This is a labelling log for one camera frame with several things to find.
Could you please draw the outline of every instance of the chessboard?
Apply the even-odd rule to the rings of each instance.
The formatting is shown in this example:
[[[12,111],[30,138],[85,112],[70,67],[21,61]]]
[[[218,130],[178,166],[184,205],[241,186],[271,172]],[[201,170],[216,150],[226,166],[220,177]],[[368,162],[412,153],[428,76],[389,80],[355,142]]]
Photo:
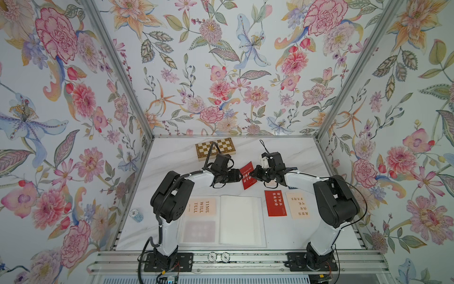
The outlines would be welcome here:
[[[211,142],[203,142],[196,144],[196,151],[197,151],[197,157],[199,161],[205,161],[208,156],[208,151],[210,150],[210,145]],[[233,146],[233,142],[231,138],[222,138],[217,141],[215,141],[217,145],[219,146],[219,149],[221,150],[221,154],[235,154],[235,146]],[[217,148],[216,146],[213,146],[213,149],[211,150],[211,155],[210,159],[214,159],[217,154]]]

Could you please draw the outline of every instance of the pink flower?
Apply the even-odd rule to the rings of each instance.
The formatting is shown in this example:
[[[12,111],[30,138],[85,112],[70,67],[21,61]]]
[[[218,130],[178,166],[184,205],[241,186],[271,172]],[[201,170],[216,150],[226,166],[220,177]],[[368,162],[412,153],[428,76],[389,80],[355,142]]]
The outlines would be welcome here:
[[[226,81],[216,81],[210,87],[210,93],[215,97],[223,98],[230,92],[230,85]]]
[[[246,79],[241,80],[240,78],[238,78],[238,79],[237,79],[237,82],[235,83],[234,81],[232,81],[232,84],[233,84],[232,89],[238,88],[238,90],[241,91],[241,87],[248,86],[248,85],[250,85],[251,83],[250,83],[250,82],[247,82],[247,83],[246,83]]]
[[[123,42],[120,42],[119,44],[117,44],[117,39],[113,39],[112,43],[115,46],[115,49],[117,51],[126,51],[126,50],[122,49],[124,47],[124,43]]]
[[[416,174],[414,171],[411,172],[415,179],[420,181],[420,183],[418,183],[418,187],[422,188],[423,185],[425,185],[430,195],[435,197],[434,195],[435,192],[436,194],[443,196],[444,192],[439,190],[435,186],[443,186],[444,184],[441,181],[430,181],[437,175],[437,173],[432,171],[428,173],[427,176],[425,176],[424,170],[425,170],[424,167],[419,167],[419,174]]]
[[[192,7],[195,4],[197,4],[197,2],[194,2],[194,1],[191,1],[191,0],[178,0],[178,1],[180,1],[180,3],[178,3],[178,2],[175,3],[175,6],[181,7],[180,9],[178,9],[178,11],[181,11],[184,8],[186,8],[186,10],[189,11],[189,6]]]
[[[107,139],[111,144],[115,144],[120,139],[120,132],[116,130],[107,130]]]
[[[97,107],[93,112],[93,123],[94,127],[98,132],[101,132],[101,128],[104,128],[108,125],[106,116],[104,115],[101,107]]]
[[[407,211],[413,216],[410,218],[411,228],[415,233],[421,233],[421,237],[426,241],[429,240],[429,232],[432,241],[436,244],[443,244],[444,240],[453,240],[452,227],[454,219],[444,214],[448,211],[446,207],[437,205],[437,199],[434,196],[425,198],[419,196],[416,203],[412,200],[407,201]]]
[[[331,80],[331,77],[333,76],[333,69],[330,67],[328,69],[323,70],[323,80]]]
[[[71,226],[63,239],[60,249],[61,264],[66,268],[73,267],[87,250],[90,237],[90,225],[84,220],[77,226]]]
[[[334,92],[334,88],[325,88],[322,84],[316,84],[312,89],[303,92],[303,105],[315,105]]]
[[[215,20],[204,21],[199,31],[210,44],[215,44],[222,38],[221,26]]]
[[[361,139],[355,144],[356,156],[364,160],[370,160],[375,150],[375,142],[368,139]]]
[[[121,125],[124,127],[128,123],[128,100],[125,94],[121,98],[116,98],[113,103],[115,104],[115,114],[113,117],[121,121]]]
[[[353,164],[353,168],[356,180],[365,188],[371,188],[377,183],[375,179],[377,171],[373,164],[364,159],[359,159]]]
[[[299,75],[290,75],[282,81],[281,87],[285,87],[289,91],[293,91],[296,88],[296,84],[300,81],[301,76]]]
[[[36,188],[32,182],[28,182],[22,188],[10,191],[1,199],[1,203],[8,210],[14,211],[14,215],[21,218],[27,217],[36,201]]]
[[[411,151],[405,150],[405,147],[391,147],[386,157],[388,166],[398,174],[410,173],[418,164],[415,155]]]
[[[211,67],[210,79],[211,79],[211,81],[223,80],[224,77],[226,76],[226,74],[227,74],[227,70],[223,70],[221,67],[213,65]]]
[[[65,15],[54,8],[42,8],[41,18],[35,21],[36,32],[47,53],[54,59],[58,56],[64,63],[74,60],[77,53],[77,37]]]
[[[66,185],[67,180],[72,180],[73,177],[69,176],[69,174],[74,170],[75,165],[73,166],[73,159],[69,159],[68,166],[66,166],[66,162],[61,162],[61,169],[56,169],[54,174],[59,176],[60,178],[54,179],[52,181],[52,185],[56,185],[57,183],[61,182],[61,187]]]
[[[281,105],[288,107],[289,105],[294,105],[295,100],[291,99],[291,96],[288,94],[281,96]]]
[[[107,80],[107,87],[112,93],[117,92],[117,87],[115,87],[115,84],[111,80]]]
[[[430,151],[430,145],[428,143],[429,136],[425,132],[424,128],[420,128],[413,132],[412,135],[407,136],[402,142],[408,149],[416,153],[423,153]]]
[[[307,66],[308,61],[307,54],[298,50],[285,58],[281,70],[285,75],[298,74]]]
[[[96,107],[96,100],[91,87],[87,87],[85,84],[76,85],[73,90],[73,105],[81,116],[91,116]]]
[[[328,33],[344,19],[347,9],[344,0],[315,0],[304,18],[303,27],[309,27],[309,35]]]
[[[215,123],[222,120],[224,111],[220,110],[217,106],[210,106],[200,112],[200,119],[206,123]]]
[[[74,166],[79,169],[79,177],[85,176],[85,183],[88,183],[93,181],[93,176],[104,172],[104,160],[101,160],[103,153],[99,152],[97,147],[92,148],[91,151],[90,149],[85,149],[84,154],[79,156],[82,162],[78,162]]]
[[[37,209],[33,210],[35,228],[44,230],[47,226],[55,225],[63,214],[65,205],[61,191],[49,189],[48,192],[43,192],[36,202]]]
[[[253,106],[258,108],[261,105],[264,105],[267,100],[268,100],[268,91],[265,91],[263,87],[258,87],[255,86],[254,89],[249,88],[245,93],[244,93],[244,99],[247,104],[251,103]]]

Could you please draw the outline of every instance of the orange lily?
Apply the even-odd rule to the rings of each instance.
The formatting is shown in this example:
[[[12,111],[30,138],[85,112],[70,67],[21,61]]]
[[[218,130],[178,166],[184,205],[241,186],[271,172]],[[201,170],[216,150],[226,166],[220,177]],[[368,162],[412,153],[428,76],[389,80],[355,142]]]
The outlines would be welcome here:
[[[338,115],[341,115],[341,114],[344,114],[344,118],[346,119],[346,121],[344,122],[341,122],[340,124],[344,123],[344,125],[338,127],[338,128],[343,128],[343,127],[346,127],[350,121],[351,121],[351,124],[353,125],[353,132],[355,133],[356,137],[358,137],[358,135],[356,134],[356,128],[355,128],[355,120],[356,121],[359,121],[359,123],[361,123],[361,121],[359,119],[356,118],[355,114],[361,109],[361,107],[363,106],[364,102],[365,102],[365,98],[364,98],[364,101],[363,103],[360,105],[360,107],[355,110],[352,114],[349,113],[348,111],[343,111],[341,113],[339,113]]]
[[[174,97],[174,95],[173,96],[164,97],[163,87],[161,86],[161,83],[159,81],[158,81],[158,83],[159,83],[159,88],[161,89],[161,97],[159,99],[157,99],[157,100],[152,101],[150,103],[150,106],[148,107],[148,110],[146,110],[146,111],[149,111],[150,108],[153,106],[153,104],[159,105],[160,103],[162,103],[161,109],[158,111],[158,113],[160,113],[161,110],[163,109],[163,106],[164,106],[164,111],[161,114],[161,116],[162,116],[166,112],[166,102],[174,104],[174,105],[181,105],[181,104],[177,104],[177,103],[172,102],[171,100],[169,100],[170,98]]]

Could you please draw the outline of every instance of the green leaf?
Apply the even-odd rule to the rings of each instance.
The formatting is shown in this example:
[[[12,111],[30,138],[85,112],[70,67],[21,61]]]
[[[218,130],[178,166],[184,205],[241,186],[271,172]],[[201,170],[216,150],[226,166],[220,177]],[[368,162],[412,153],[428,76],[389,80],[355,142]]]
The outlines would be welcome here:
[[[408,253],[410,253],[410,249],[408,248],[407,244],[404,243],[401,239],[399,239],[399,244],[403,249],[405,249],[406,251],[408,251]]]
[[[214,14],[214,17],[216,18],[216,20],[221,23],[221,24],[224,24],[224,25],[227,25],[227,22],[226,22],[226,18],[224,17],[223,14],[217,12]]]
[[[441,40],[434,40],[434,45],[429,53],[429,62],[432,65],[440,64],[446,56],[446,44]]]
[[[432,95],[440,100],[449,100],[451,97],[449,93],[450,87],[448,84],[437,84],[418,91],[422,94]]]
[[[427,245],[422,240],[420,240],[419,238],[417,238],[415,236],[411,236],[411,235],[407,235],[407,236],[402,237],[402,241],[404,243],[406,243],[407,246],[409,246],[409,247],[411,247],[413,249],[417,249],[417,248],[420,248],[422,246]]]
[[[201,36],[198,36],[196,37],[196,39],[194,39],[194,41],[191,43],[191,46],[189,47],[189,50],[193,50],[199,46],[204,46],[204,45],[207,45],[208,42],[206,39],[204,39],[203,37]]]
[[[390,245],[390,249],[395,253],[396,245],[394,244],[394,241],[392,238],[388,238],[388,244]]]
[[[164,15],[164,18],[166,18],[167,22],[169,23],[170,27],[176,31],[182,30],[183,25],[181,24],[181,21],[172,15]]]
[[[443,70],[437,69],[437,68],[430,69],[430,70],[426,71],[424,74],[418,76],[418,78],[422,78],[422,79],[432,78],[432,77],[435,77],[441,71],[443,71]]]

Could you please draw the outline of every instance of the pink carnation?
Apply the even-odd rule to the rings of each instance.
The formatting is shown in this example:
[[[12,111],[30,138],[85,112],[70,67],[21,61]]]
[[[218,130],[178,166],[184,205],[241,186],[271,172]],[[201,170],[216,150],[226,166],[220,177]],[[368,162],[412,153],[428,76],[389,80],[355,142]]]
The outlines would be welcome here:
[[[221,121],[224,117],[224,111],[217,106],[210,106],[200,112],[200,119],[206,123],[215,123]]]
[[[35,228],[44,230],[46,226],[55,225],[63,214],[64,206],[63,193],[56,189],[43,192],[36,202],[37,209],[33,210]]]
[[[373,187],[377,180],[375,176],[377,171],[374,169],[374,165],[366,160],[359,159],[353,164],[355,178],[366,188]]]
[[[418,164],[415,155],[404,146],[391,147],[386,157],[388,166],[398,174],[410,173]]]
[[[36,32],[47,53],[58,56],[64,63],[74,60],[77,53],[77,37],[71,22],[54,8],[42,8],[41,18],[35,21]]]
[[[343,20],[347,9],[344,0],[315,0],[304,18],[303,27],[309,27],[309,35],[328,33]]]
[[[90,225],[84,220],[79,225],[71,226],[63,239],[61,247],[61,264],[66,268],[73,267],[87,250],[90,237]]]

